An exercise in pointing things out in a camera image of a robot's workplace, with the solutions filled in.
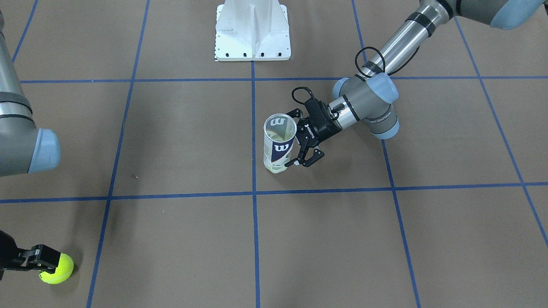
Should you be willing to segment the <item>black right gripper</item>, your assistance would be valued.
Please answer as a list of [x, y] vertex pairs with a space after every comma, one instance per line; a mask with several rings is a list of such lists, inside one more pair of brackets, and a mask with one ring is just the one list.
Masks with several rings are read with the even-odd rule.
[[0, 232], [0, 280], [6, 270], [39, 270], [54, 274], [60, 259], [61, 252], [45, 244], [37, 244], [31, 249], [19, 249], [12, 236], [4, 231]]

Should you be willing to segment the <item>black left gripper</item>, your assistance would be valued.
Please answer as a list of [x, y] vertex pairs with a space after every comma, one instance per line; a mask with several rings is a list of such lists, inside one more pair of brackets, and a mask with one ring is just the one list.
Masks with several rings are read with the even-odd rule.
[[296, 166], [309, 167], [315, 164], [318, 160], [325, 156], [325, 153], [320, 148], [315, 148], [321, 142], [331, 138], [335, 134], [338, 134], [342, 131], [340, 125], [337, 124], [337, 119], [328, 105], [325, 104], [327, 110], [330, 112], [331, 121], [327, 125], [321, 125], [316, 127], [312, 125], [309, 121], [309, 115], [306, 118], [303, 118], [303, 111], [301, 109], [294, 109], [288, 113], [287, 116], [291, 118], [299, 119], [296, 133], [297, 141], [301, 149], [297, 158], [294, 161]]

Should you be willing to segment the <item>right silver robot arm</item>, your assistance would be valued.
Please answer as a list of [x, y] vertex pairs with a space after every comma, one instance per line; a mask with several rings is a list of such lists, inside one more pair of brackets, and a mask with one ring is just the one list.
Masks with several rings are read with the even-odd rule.
[[[61, 149], [57, 135], [37, 128], [33, 109], [17, 77], [4, 35], [0, 37], [0, 175], [32, 174], [56, 168]], [[39, 270], [54, 274], [61, 253], [45, 244], [21, 249], [12, 236], [0, 236], [1, 272]]]

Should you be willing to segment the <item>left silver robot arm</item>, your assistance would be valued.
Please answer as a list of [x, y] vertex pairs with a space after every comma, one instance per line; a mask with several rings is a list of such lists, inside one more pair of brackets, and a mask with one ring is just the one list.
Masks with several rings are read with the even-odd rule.
[[352, 78], [336, 82], [333, 101], [323, 103], [311, 90], [303, 102], [308, 112], [300, 109], [289, 113], [297, 118], [296, 140], [300, 146], [296, 158], [285, 166], [311, 166], [325, 155], [319, 144], [340, 131], [363, 121], [378, 139], [392, 138], [399, 131], [399, 117], [392, 106], [399, 92], [391, 76], [399, 72], [417, 54], [422, 43], [438, 27], [454, 16], [486, 24], [496, 29], [512, 30], [527, 21], [545, 0], [421, 0], [403, 25], [380, 49], [370, 47], [375, 55], [359, 65]]

